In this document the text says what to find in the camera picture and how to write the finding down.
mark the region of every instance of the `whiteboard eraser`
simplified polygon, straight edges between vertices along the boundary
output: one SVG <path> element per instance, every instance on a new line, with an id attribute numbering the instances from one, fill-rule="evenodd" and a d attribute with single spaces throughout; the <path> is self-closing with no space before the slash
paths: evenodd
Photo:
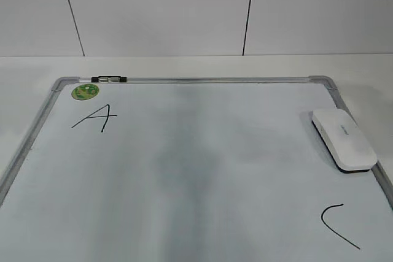
<path id="1" fill-rule="evenodd" d="M 368 171 L 378 161 L 371 145 L 346 111 L 314 110 L 313 123 L 341 172 Z"/>

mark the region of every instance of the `table surface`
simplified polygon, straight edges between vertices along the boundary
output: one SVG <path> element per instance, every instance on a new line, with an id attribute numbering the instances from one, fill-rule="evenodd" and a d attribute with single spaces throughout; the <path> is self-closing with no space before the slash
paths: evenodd
<path id="1" fill-rule="evenodd" d="M 306 77 L 334 79 L 393 179 L 393 55 L 0 58 L 0 171 L 11 161 L 54 81 L 91 77 Z"/>

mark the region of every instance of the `whiteboard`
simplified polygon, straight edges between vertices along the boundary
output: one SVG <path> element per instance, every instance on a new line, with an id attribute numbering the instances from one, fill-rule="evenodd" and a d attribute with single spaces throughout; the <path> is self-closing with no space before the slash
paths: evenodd
<path id="1" fill-rule="evenodd" d="M 97 83 L 77 101 L 80 84 L 0 208 L 2 261 L 392 260 L 373 173 L 338 171 L 311 123 L 335 107 L 324 85 Z M 360 249 L 321 220 L 341 203 L 325 221 Z"/>

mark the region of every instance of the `black marker writing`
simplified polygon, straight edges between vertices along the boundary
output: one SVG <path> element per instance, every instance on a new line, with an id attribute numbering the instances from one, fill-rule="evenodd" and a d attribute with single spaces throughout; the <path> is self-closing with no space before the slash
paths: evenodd
<path id="1" fill-rule="evenodd" d="M 100 110 L 104 109 L 105 107 L 107 107 L 107 115 L 106 116 L 93 116 L 95 113 L 99 112 Z M 78 123 L 76 123 L 74 126 L 72 126 L 71 128 L 75 127 L 76 125 L 78 125 L 79 123 L 82 123 L 84 120 L 86 119 L 92 119 L 92 118 L 106 118 L 105 123 L 103 128 L 101 129 L 101 132 L 104 132 L 106 123 L 108 122 L 109 117 L 117 117 L 117 115 L 110 115 L 110 111 L 111 111 L 111 106 L 109 104 L 106 104 L 105 106 L 103 106 L 102 108 L 96 110 L 95 112 L 91 113 L 89 116 L 81 119 L 81 121 L 79 121 Z"/>
<path id="2" fill-rule="evenodd" d="M 324 225 L 326 225 L 326 227 L 328 227 L 328 229 L 330 229 L 330 230 L 333 231 L 335 234 L 337 234 L 338 236 L 340 236 L 343 240 L 349 242 L 349 243 L 350 243 L 351 245 L 353 245 L 355 248 L 357 248 L 358 250 L 360 250 L 360 248 L 359 248 L 356 244 L 354 244 L 354 243 L 351 242 L 350 240 L 348 240 L 348 239 L 346 239 L 345 237 L 343 237 L 343 236 L 342 236 L 341 234 L 339 234 L 337 231 L 333 230 L 328 224 L 326 224 L 326 222 L 325 222 L 325 220 L 324 220 L 324 214 L 326 213 L 326 211 L 328 211 L 329 209 L 334 208 L 334 207 L 341 207 L 341 206 L 343 206 L 343 205 L 344 205 L 344 204 L 328 206 L 328 208 L 326 208 L 326 209 L 322 212 L 322 214 L 321 214 L 322 222 L 324 223 Z"/>

